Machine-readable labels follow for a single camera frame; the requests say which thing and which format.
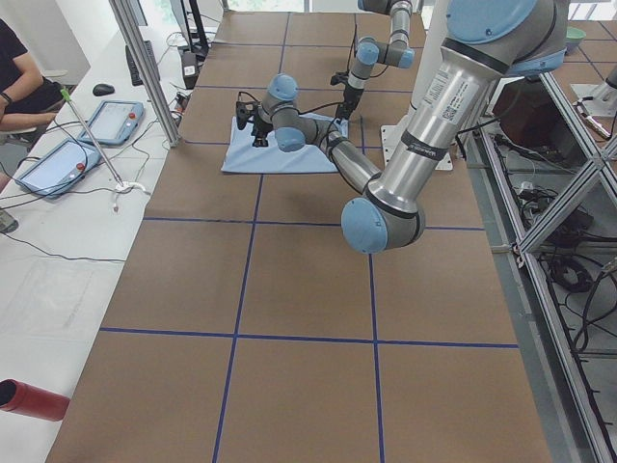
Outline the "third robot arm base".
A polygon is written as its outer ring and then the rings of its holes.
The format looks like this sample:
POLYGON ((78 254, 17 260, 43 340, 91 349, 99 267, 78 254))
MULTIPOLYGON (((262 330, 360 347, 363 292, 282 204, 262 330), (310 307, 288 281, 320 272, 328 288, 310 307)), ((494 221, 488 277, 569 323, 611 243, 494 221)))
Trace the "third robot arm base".
POLYGON ((572 103, 581 121, 603 141, 616 127, 616 68, 600 84, 571 84, 576 100, 572 103))

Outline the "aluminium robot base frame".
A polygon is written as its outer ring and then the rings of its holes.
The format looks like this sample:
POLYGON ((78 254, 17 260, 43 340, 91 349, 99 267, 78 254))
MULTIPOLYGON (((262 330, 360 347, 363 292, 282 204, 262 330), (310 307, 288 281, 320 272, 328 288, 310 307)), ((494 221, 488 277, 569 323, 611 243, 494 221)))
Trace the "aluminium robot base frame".
POLYGON ((616 144, 580 116, 607 72, 504 82, 468 143, 557 462, 616 458, 616 144))

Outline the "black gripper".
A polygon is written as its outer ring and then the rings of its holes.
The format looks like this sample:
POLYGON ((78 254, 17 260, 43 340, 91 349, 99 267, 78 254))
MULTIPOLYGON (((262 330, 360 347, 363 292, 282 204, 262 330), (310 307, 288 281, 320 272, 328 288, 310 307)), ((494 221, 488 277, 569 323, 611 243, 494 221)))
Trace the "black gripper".
POLYGON ((348 121, 350 112, 358 107, 362 98, 362 89, 346 85, 343 91, 343 102, 336 108, 335 119, 338 122, 348 121))
POLYGON ((255 148, 267 148, 267 136, 270 132, 274 130, 273 125, 261 118, 258 113, 255 113, 254 115, 253 124, 253 136, 255 137, 253 141, 253 146, 255 148))

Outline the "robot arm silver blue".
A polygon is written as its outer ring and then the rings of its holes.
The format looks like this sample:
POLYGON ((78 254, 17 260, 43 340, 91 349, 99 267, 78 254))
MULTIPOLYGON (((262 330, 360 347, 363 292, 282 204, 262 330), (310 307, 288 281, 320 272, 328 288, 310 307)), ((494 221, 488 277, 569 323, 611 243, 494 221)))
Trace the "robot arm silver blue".
POLYGON ((478 99, 496 80, 558 68, 564 59, 565 1, 453 1, 444 12, 442 61, 384 169, 377 168, 332 122, 302 116, 297 84, 281 73, 240 124, 252 123, 257 146, 273 135, 280 150, 314 145, 337 167, 357 197, 342 210, 348 244, 365 254, 420 238, 418 196, 478 99))
POLYGON ((354 33, 347 69, 335 73, 331 78, 333 86, 344 85, 343 100, 336 107, 337 120, 349 120, 357 109, 376 64, 386 68, 409 68, 415 58, 415 52, 409 46, 414 12, 412 1, 358 1, 358 8, 389 17, 389 40, 377 41, 370 36, 358 38, 357 33, 354 33))

